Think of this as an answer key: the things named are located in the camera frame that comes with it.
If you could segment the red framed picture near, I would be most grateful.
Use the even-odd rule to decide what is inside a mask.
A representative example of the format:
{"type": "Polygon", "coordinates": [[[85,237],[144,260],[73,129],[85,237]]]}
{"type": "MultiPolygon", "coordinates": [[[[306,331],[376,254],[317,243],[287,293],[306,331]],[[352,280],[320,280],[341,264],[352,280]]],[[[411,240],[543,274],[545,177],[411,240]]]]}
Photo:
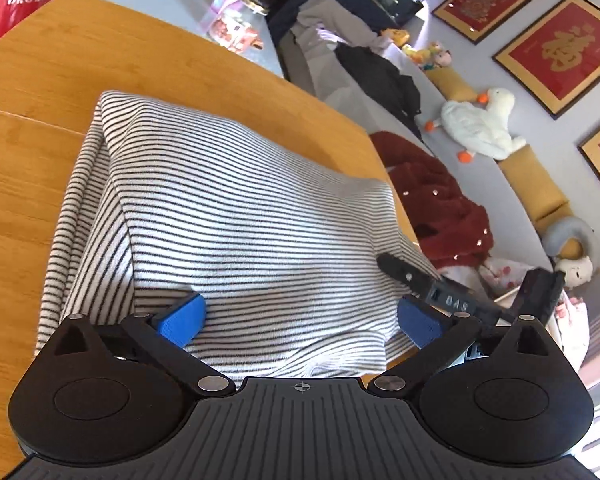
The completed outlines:
{"type": "Polygon", "coordinates": [[[600,82],[600,7],[560,0],[493,61],[558,119],[600,82]]]}

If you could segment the yellow sofa cushion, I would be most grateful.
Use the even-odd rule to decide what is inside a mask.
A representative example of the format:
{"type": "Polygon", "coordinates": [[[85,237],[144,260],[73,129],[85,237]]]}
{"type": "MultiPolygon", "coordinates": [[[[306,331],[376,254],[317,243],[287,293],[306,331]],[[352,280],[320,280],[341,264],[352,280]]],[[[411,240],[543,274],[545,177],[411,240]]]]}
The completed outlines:
{"type": "Polygon", "coordinates": [[[530,145],[498,162],[498,168],[533,223],[540,222],[569,203],[530,145]]]}

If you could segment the glass jar pink lid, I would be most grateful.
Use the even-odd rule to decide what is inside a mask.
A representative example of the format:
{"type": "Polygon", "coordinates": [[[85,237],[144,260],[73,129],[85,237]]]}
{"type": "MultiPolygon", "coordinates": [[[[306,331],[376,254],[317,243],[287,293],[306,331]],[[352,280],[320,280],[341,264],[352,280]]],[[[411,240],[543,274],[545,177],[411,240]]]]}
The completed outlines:
{"type": "Polygon", "coordinates": [[[264,43],[256,25],[259,18],[264,18],[266,14],[268,8],[259,0],[223,3],[207,35],[221,47],[236,54],[243,54],[251,48],[262,50],[264,43]]]}

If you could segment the dark red fuzzy coat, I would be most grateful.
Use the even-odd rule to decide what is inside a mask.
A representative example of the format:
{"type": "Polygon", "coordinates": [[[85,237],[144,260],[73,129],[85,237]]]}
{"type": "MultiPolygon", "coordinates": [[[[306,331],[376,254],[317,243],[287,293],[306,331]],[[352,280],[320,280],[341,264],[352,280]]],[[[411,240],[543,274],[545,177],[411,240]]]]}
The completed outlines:
{"type": "Polygon", "coordinates": [[[438,269],[483,264],[493,247],[486,208],[465,196],[439,159],[402,136],[379,131],[370,140],[431,263],[438,269]]]}

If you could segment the white goose plush toy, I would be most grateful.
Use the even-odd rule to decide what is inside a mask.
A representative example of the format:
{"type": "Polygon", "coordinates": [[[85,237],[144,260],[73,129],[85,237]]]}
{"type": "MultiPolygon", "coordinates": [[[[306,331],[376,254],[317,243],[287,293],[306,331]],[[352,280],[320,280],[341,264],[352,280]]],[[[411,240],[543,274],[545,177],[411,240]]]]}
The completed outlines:
{"type": "Polygon", "coordinates": [[[508,121],[516,98],[504,88],[492,88],[478,95],[481,107],[471,102],[446,101],[439,117],[424,125],[427,132],[442,128],[463,148],[456,156],[462,164],[472,162],[477,154],[505,160],[527,145],[522,136],[509,132],[508,121]]]}

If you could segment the black jacket on sofa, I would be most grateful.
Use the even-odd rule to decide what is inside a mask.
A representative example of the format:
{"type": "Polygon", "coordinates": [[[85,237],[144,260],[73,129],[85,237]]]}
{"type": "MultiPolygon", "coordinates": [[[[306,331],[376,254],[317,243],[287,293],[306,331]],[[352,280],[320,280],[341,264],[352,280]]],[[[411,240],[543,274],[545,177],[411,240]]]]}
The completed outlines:
{"type": "Polygon", "coordinates": [[[422,112],[422,98],[411,76],[402,75],[390,61],[366,47],[338,44],[335,55],[344,70],[366,96],[422,138],[415,118],[422,112]]]}

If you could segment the pink floral cloth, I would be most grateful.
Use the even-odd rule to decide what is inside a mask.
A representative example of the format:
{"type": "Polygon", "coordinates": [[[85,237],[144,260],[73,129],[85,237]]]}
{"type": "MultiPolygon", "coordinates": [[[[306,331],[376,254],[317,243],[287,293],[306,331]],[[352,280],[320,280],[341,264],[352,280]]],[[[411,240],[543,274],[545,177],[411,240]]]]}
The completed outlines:
{"type": "MultiPolygon", "coordinates": [[[[517,290],[530,270],[531,266],[528,264],[490,257],[480,266],[479,273],[490,291],[501,297],[506,292],[517,290]]],[[[569,288],[562,291],[546,328],[562,348],[572,367],[580,370],[590,345],[588,308],[582,298],[570,297],[569,291],[569,288]]]]}

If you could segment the white bear plush toy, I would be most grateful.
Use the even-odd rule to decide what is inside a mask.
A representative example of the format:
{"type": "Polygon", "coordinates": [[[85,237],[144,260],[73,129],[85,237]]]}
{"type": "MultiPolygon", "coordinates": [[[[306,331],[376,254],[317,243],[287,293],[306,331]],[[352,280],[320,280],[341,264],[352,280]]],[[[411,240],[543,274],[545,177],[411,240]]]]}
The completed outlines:
{"type": "Polygon", "coordinates": [[[565,274],[565,288],[573,289],[592,280],[594,264],[589,256],[580,259],[558,259],[555,270],[565,274]]]}

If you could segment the yellow duck plush toy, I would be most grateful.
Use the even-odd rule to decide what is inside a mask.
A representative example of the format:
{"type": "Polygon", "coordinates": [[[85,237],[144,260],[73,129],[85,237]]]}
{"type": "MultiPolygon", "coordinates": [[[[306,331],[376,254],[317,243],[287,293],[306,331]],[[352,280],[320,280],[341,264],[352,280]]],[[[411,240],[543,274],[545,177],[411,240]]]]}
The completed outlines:
{"type": "Polygon", "coordinates": [[[405,29],[386,28],[380,34],[391,40],[398,48],[402,48],[410,40],[410,33],[405,29]]]}

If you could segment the beige blanket on sofa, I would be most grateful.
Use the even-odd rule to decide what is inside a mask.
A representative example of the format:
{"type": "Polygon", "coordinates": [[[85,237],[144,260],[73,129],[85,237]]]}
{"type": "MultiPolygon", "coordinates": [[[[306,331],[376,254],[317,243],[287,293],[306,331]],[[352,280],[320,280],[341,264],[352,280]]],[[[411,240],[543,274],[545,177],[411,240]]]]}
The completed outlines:
{"type": "Polygon", "coordinates": [[[336,0],[308,0],[303,3],[290,31],[302,48],[323,40],[371,48],[381,53],[391,44],[389,37],[374,32],[362,18],[352,14],[336,0]]]}

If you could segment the grey sofa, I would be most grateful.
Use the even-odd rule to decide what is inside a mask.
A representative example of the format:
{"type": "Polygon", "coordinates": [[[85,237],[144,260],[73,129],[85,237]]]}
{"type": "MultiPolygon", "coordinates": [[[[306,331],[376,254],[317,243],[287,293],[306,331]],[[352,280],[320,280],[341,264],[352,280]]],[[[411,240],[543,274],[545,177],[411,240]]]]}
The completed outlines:
{"type": "Polygon", "coordinates": [[[320,101],[351,119],[368,133],[385,130],[396,133],[415,143],[430,155],[440,159],[457,180],[463,193],[473,202],[486,208],[494,235],[494,256],[527,263],[529,266],[550,270],[552,264],[542,248],[528,214],[518,200],[504,174],[492,158],[477,154],[469,164],[458,161],[456,154],[463,148],[443,129],[427,132],[424,125],[438,117],[444,103],[442,94],[392,41],[380,55],[390,61],[400,73],[411,76],[422,98],[422,112],[416,125],[422,132],[418,140],[401,124],[363,92],[354,79],[338,62],[335,49],[343,42],[317,40],[310,46],[300,47],[291,33],[299,12],[282,11],[270,21],[270,32],[280,35],[283,46],[294,44],[306,63],[306,76],[311,79],[310,92],[320,101]]]}

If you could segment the black white striped garment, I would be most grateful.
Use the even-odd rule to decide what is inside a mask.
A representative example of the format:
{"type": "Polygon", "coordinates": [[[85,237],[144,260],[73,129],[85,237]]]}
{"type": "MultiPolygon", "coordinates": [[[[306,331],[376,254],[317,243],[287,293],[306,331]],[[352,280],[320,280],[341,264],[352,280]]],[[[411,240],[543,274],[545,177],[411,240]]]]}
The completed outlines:
{"type": "Polygon", "coordinates": [[[412,348],[383,252],[434,273],[388,183],[234,120],[107,91],[61,205],[36,342],[72,314],[114,325],[195,293],[207,313],[187,350],[235,382],[379,374],[412,348]]]}

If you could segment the grey neck pillow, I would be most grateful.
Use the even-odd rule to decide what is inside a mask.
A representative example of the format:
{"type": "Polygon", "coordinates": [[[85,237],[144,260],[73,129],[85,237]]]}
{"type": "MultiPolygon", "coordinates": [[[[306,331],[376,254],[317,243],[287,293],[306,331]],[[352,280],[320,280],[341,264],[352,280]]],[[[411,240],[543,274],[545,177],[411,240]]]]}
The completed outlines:
{"type": "Polygon", "coordinates": [[[586,222],[575,216],[561,218],[542,235],[542,245],[550,258],[577,260],[596,256],[596,238],[586,222]]]}

